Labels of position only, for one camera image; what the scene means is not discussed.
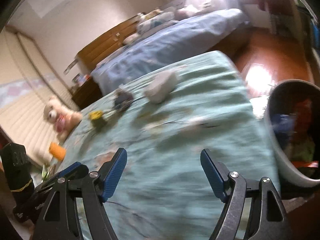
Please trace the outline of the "blue white pillow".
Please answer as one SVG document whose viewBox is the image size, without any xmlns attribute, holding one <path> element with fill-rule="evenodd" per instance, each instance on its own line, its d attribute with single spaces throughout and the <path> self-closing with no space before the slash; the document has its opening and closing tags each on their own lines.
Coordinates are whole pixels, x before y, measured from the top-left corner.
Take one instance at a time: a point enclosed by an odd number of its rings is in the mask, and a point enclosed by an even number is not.
<svg viewBox="0 0 320 240">
<path fill-rule="evenodd" d="M 149 37 L 158 31 L 177 23 L 178 20 L 175 19 L 173 12 L 163 12 L 153 18 L 140 22 L 137 25 L 136 32 L 142 37 Z"/>
</svg>

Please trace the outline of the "round metal trash bin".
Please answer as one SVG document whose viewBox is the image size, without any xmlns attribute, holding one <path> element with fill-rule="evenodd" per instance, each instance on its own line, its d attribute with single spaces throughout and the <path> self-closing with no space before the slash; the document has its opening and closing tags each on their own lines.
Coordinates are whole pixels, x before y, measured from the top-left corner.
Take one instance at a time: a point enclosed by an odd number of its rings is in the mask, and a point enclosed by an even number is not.
<svg viewBox="0 0 320 240">
<path fill-rule="evenodd" d="M 264 121 L 280 176 L 299 187 L 319 185 L 319 87 L 281 81 L 268 98 Z"/>
</svg>

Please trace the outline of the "pink plush toy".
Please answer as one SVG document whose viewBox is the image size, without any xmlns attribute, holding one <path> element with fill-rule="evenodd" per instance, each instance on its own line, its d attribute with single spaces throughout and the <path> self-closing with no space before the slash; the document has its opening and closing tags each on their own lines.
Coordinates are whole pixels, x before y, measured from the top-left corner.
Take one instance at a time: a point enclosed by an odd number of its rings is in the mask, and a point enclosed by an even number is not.
<svg viewBox="0 0 320 240">
<path fill-rule="evenodd" d="M 200 16 L 200 15 L 204 15 L 210 12 L 213 12 L 214 8 L 213 7 L 204 7 L 202 9 L 197 9 L 195 6 L 193 6 L 192 4 L 185 6 L 181 9 L 177 9 L 174 12 L 174 19 L 181 21 L 184 20 L 186 18 L 190 18 L 190 17 L 194 17 L 194 16 Z"/>
</svg>

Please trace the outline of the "green floral bed sheet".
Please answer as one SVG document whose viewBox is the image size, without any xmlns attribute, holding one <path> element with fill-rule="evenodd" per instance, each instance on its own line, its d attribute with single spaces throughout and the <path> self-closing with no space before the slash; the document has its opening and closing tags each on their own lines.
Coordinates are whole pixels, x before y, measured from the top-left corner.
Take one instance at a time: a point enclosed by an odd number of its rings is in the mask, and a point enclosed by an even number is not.
<svg viewBox="0 0 320 240">
<path fill-rule="evenodd" d="M 127 85 L 135 101 L 100 131 L 89 113 L 108 111 L 114 94 L 83 110 L 83 120 L 64 148 L 63 170 L 74 162 L 98 170 L 120 147 L 127 165 L 104 205 L 119 239 L 208 239 L 223 204 L 200 164 L 203 149 L 248 179 L 263 176 L 279 184 L 263 123 L 233 62 L 214 51 L 167 66 L 178 84 L 158 105 L 144 96 L 155 74 Z"/>
</svg>

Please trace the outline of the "wooden headboard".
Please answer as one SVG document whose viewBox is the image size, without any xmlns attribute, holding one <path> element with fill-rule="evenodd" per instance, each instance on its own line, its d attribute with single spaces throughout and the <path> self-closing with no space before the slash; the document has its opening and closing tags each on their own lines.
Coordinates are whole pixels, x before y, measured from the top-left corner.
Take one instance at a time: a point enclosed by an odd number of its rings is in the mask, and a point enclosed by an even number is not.
<svg viewBox="0 0 320 240">
<path fill-rule="evenodd" d="M 124 40 L 136 32 L 139 16 L 136 15 L 104 32 L 76 55 L 80 67 L 89 73 L 97 64 L 124 45 Z"/>
</svg>

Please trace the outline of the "framed photo on nightstand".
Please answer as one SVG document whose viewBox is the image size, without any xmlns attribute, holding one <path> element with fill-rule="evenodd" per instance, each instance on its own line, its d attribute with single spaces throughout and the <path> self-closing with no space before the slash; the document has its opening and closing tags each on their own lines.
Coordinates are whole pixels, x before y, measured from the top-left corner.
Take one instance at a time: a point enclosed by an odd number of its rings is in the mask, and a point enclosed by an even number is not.
<svg viewBox="0 0 320 240">
<path fill-rule="evenodd" d="M 82 75 L 82 74 L 77 74 L 73 79 L 72 79 L 72 82 L 76 85 L 83 85 L 88 79 L 90 78 L 90 75 L 88 74 L 85 74 L 85 75 Z"/>
</svg>

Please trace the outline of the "white tissue pack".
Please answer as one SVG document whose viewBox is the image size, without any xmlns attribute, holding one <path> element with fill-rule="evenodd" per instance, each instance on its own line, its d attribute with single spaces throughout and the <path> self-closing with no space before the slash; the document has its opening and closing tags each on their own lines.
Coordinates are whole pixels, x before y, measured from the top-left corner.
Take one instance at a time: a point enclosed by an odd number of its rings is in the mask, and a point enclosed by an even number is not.
<svg viewBox="0 0 320 240">
<path fill-rule="evenodd" d="M 164 70 L 155 75 L 144 89 L 144 95 L 151 103 L 161 103 L 178 84 L 177 74 L 173 70 Z"/>
</svg>

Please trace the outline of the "plush toy on headboard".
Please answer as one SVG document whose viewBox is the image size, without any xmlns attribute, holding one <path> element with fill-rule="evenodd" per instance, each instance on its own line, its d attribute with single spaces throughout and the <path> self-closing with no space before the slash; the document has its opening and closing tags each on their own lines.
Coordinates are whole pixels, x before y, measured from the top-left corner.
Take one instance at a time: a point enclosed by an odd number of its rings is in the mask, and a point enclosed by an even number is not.
<svg viewBox="0 0 320 240">
<path fill-rule="evenodd" d="M 160 15 L 161 13 L 163 13 L 163 11 L 159 8 L 156 8 L 156 9 L 148 12 L 147 14 L 145 14 L 144 12 L 140 12 L 137 14 L 137 17 L 139 18 L 139 22 L 144 22 L 144 21 L 147 21 L 157 15 Z"/>
</svg>

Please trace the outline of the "blue bed cover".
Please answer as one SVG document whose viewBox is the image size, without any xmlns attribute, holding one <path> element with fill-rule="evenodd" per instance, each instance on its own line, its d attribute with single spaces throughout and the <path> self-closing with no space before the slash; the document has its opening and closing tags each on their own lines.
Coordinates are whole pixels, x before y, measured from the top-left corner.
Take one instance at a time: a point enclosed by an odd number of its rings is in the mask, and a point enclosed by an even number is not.
<svg viewBox="0 0 320 240">
<path fill-rule="evenodd" d="M 240 9 L 187 18 L 125 46 L 91 72 L 103 95 L 172 63 L 207 52 L 233 31 L 251 26 Z"/>
</svg>

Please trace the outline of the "cream teddy bear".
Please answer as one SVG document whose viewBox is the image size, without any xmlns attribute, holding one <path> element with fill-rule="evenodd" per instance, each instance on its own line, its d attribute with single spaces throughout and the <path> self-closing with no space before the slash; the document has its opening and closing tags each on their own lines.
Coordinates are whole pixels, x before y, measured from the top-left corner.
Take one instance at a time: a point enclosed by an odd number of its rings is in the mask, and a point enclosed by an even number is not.
<svg viewBox="0 0 320 240">
<path fill-rule="evenodd" d="M 44 121 L 53 125 L 57 140 L 63 144 L 73 129 L 82 121 L 82 114 L 66 107 L 52 95 L 43 110 Z"/>
</svg>

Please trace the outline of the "crumpled grey paper ball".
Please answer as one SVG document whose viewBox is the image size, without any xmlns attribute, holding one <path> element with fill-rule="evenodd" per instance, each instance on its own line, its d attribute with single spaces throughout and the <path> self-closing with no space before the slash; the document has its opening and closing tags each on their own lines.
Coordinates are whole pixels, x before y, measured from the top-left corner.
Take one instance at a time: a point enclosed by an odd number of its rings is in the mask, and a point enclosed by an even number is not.
<svg viewBox="0 0 320 240">
<path fill-rule="evenodd" d="M 131 92 L 128 92 L 122 88 L 116 89 L 116 98 L 114 99 L 114 109 L 117 112 L 126 111 L 133 102 L 134 97 Z"/>
</svg>

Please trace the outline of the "red chip bag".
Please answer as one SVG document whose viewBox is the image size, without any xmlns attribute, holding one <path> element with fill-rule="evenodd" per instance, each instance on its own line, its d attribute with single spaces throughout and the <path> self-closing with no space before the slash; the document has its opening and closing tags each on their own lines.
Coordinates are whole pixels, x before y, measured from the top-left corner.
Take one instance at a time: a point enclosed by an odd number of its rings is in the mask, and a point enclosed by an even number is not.
<svg viewBox="0 0 320 240">
<path fill-rule="evenodd" d="M 315 143 L 310 135 L 312 102 L 306 99 L 295 106 L 295 125 L 292 135 L 292 161 L 310 163 L 313 161 Z"/>
</svg>

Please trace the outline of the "dark wooden nightstand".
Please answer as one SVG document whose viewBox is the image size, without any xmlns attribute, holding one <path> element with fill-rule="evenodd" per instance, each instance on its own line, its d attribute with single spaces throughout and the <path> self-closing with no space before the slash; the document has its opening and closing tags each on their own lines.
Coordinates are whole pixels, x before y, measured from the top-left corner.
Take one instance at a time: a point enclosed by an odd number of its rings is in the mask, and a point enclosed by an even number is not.
<svg viewBox="0 0 320 240">
<path fill-rule="evenodd" d="M 98 84 L 90 76 L 84 84 L 72 95 L 72 100 L 80 108 L 84 109 L 103 97 Z"/>
</svg>

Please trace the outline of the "yellow crumpled wrapper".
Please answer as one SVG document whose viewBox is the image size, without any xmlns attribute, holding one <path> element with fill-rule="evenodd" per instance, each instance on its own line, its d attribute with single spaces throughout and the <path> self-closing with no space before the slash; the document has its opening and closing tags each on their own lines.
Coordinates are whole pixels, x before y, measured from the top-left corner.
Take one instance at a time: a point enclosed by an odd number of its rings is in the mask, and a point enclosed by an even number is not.
<svg viewBox="0 0 320 240">
<path fill-rule="evenodd" d="M 107 121 L 104 118 L 103 111 L 90 112 L 89 119 L 90 119 L 92 126 L 97 130 L 101 130 L 107 124 Z"/>
</svg>

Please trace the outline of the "blue white snack bag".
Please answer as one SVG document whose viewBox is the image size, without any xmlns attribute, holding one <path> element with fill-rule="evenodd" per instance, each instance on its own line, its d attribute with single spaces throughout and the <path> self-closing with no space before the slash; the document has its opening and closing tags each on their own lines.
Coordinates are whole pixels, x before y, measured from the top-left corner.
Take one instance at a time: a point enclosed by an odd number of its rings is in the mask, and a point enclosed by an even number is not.
<svg viewBox="0 0 320 240">
<path fill-rule="evenodd" d="M 281 149 L 284 150 L 293 135 L 295 116 L 275 114 L 271 117 L 271 125 Z"/>
</svg>

